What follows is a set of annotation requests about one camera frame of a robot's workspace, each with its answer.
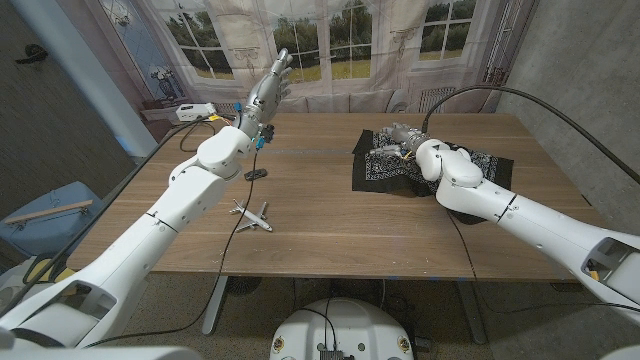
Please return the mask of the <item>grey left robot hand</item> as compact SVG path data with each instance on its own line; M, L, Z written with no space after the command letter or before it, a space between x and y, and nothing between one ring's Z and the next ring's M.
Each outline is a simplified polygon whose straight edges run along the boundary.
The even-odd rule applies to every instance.
M267 124L274 117L282 98L290 93L287 86L292 60L288 50L283 48L271 69L249 92L240 118L234 122L249 138L258 134L260 124Z

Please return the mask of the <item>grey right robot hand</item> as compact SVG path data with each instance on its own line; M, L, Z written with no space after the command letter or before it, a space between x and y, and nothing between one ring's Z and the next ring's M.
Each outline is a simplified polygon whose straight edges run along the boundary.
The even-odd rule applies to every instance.
M393 123L390 127L384 127L382 133L389 135L393 143L374 148L369 151L370 154L395 155L406 158L411 152L415 153L419 146L429 139L426 132L401 123Z

